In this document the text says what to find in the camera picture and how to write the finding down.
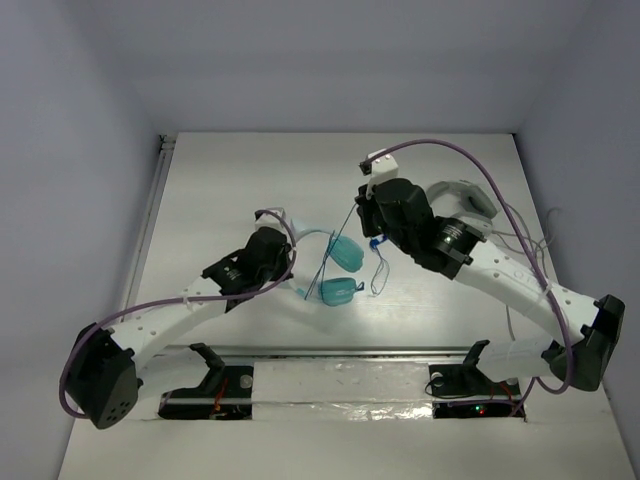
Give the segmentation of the teal cat-ear headphones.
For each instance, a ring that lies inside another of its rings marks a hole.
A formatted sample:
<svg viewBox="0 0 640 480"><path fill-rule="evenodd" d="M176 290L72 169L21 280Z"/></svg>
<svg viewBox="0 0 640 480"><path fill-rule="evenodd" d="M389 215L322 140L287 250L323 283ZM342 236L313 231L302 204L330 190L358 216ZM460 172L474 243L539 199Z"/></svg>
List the teal cat-ear headphones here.
<svg viewBox="0 0 640 480"><path fill-rule="evenodd" d="M336 230L306 227L296 220L292 220L290 226L297 245L314 235L326 237L318 272L302 283L297 281L296 277L288 281L289 288L302 300L328 307L340 307L350 303L356 294L364 290L365 282L354 277L364 264L364 251L356 241L339 234ZM333 263L344 275L327 278L328 262Z"/></svg>

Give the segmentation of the blue twist tie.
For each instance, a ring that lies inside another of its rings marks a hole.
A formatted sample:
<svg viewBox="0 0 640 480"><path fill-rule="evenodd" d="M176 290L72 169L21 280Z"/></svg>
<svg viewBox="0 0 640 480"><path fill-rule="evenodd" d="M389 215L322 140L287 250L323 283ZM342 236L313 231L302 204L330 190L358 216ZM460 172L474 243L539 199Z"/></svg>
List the blue twist tie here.
<svg viewBox="0 0 640 480"><path fill-rule="evenodd" d="M386 241L387 241L387 236L386 235L381 235L379 237L372 238L369 241L369 248L372 251L377 251L379 249L380 245L383 244Z"/></svg>

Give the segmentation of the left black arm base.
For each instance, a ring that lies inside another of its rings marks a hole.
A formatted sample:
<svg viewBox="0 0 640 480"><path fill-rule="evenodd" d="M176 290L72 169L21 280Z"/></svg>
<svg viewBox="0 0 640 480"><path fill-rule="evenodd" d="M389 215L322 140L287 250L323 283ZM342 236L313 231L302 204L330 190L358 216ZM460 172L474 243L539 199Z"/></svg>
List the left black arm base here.
<svg viewBox="0 0 640 480"><path fill-rule="evenodd" d="M185 387L161 396L158 416L164 420L251 420L254 368L226 366L207 373L196 387Z"/></svg>

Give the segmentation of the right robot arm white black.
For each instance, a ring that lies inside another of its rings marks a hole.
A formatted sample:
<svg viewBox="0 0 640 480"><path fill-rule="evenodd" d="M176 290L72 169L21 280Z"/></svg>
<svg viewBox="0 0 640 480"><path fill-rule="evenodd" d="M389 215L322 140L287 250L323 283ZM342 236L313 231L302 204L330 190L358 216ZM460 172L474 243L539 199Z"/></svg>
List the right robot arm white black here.
<svg viewBox="0 0 640 480"><path fill-rule="evenodd" d="M621 333L619 298L594 299L537 278L477 229L434 215L425 191L407 179L362 185L355 203L365 237L385 236L422 268L493 297L544 331L510 343L475 342L461 370L466 388L483 393L515 377L599 388Z"/></svg>

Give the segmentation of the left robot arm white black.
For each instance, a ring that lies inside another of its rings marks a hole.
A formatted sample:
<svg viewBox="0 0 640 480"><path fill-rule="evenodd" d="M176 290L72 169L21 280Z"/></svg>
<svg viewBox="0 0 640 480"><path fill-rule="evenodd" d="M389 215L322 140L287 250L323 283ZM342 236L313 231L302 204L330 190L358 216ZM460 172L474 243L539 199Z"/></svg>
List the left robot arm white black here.
<svg viewBox="0 0 640 480"><path fill-rule="evenodd" d="M156 354L202 323L289 280L295 260L291 231L262 226L243 248L205 268L181 295L87 325L59 378L61 407L98 429L112 427L137 403L142 370Z"/></svg>

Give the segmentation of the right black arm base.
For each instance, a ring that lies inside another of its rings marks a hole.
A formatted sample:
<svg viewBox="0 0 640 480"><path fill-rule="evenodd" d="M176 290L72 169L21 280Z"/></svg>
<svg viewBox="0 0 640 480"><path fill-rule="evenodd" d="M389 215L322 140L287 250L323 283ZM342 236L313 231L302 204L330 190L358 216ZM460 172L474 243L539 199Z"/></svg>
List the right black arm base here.
<svg viewBox="0 0 640 480"><path fill-rule="evenodd" d="M435 419L524 418L517 380L493 382L476 368L462 364L429 366L425 393L433 400Z"/></svg>

